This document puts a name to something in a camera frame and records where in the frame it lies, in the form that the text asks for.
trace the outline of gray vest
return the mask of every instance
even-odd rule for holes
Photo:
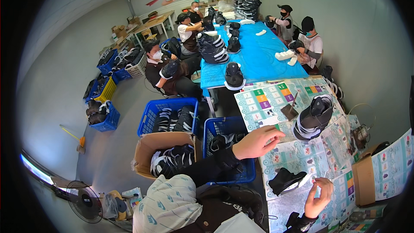
[[[289,40],[289,39],[292,39],[293,37],[293,19],[289,15],[286,19],[283,19],[283,20],[287,20],[287,19],[289,19],[291,23],[290,29],[287,29],[286,26],[279,25],[279,29],[282,32],[282,38],[284,40]]]

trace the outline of electric fan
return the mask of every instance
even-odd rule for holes
[[[88,223],[98,223],[102,219],[102,205],[97,195],[86,184],[71,181],[67,185],[68,202],[73,212]]]

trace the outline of person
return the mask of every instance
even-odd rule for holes
[[[159,40],[144,42],[147,53],[145,77],[154,88],[162,88],[167,95],[183,94],[202,99],[199,85],[191,81],[190,76],[200,70],[200,59],[196,56],[180,61],[176,55],[162,51]]]
[[[191,3],[189,15],[192,23],[199,23],[204,18],[203,14],[198,10],[199,3],[194,1]]]
[[[293,19],[290,13],[293,9],[290,5],[282,5],[280,8],[280,17],[269,17],[270,21],[274,21],[275,25],[272,32],[287,46],[292,41],[293,36]]]
[[[302,32],[306,33],[306,35],[300,33],[298,40],[303,42],[304,47],[298,47],[296,51],[299,53],[298,61],[303,69],[309,73],[315,67],[317,60],[322,56],[323,43],[322,38],[315,30],[313,19],[309,16],[302,20]]]
[[[198,53],[197,32],[203,30],[202,22],[194,24],[190,19],[190,12],[184,12],[177,17],[177,30],[183,44],[181,54],[193,55]]]
[[[243,225],[243,232],[264,232],[261,227],[262,199],[258,193],[247,188],[241,190],[241,187],[234,189],[215,186],[196,199],[195,189],[207,182],[214,182],[220,173],[229,171],[242,159],[265,155],[284,136],[283,132],[272,125],[263,126],[231,147],[219,149],[213,156],[182,169],[180,174],[169,180],[164,175],[159,176],[134,210],[132,231],[236,233],[237,229],[231,230],[232,227]],[[320,195],[314,198],[318,186],[321,188]],[[289,218],[289,228],[285,232],[308,231],[318,219],[318,214],[330,202],[332,191],[333,184],[327,178],[316,178],[304,204],[304,214],[297,218],[298,213],[292,213],[292,220]],[[230,219],[236,221],[232,226],[226,223]],[[226,226],[224,230],[220,228],[222,223]]]

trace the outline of white face mask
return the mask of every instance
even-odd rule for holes
[[[157,51],[154,55],[152,55],[152,58],[155,60],[160,60],[162,56],[161,50]]]

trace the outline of blue table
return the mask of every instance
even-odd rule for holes
[[[230,20],[229,22],[240,22],[240,20]],[[242,25],[240,30],[241,50],[237,54],[229,54],[230,61],[240,63],[241,72],[246,79],[246,83],[263,82],[267,80],[298,79],[306,78],[309,75],[297,61],[295,65],[287,64],[290,59],[279,61],[275,58],[275,53],[287,51],[287,47],[272,33],[272,31],[262,22],[255,24]],[[262,36],[256,33],[266,30]],[[224,30],[224,26],[216,28],[216,31],[224,40],[226,46],[229,37]],[[201,89],[207,98],[210,111],[215,117],[215,112],[209,93],[209,89],[224,87],[225,64],[208,64],[201,61]]]

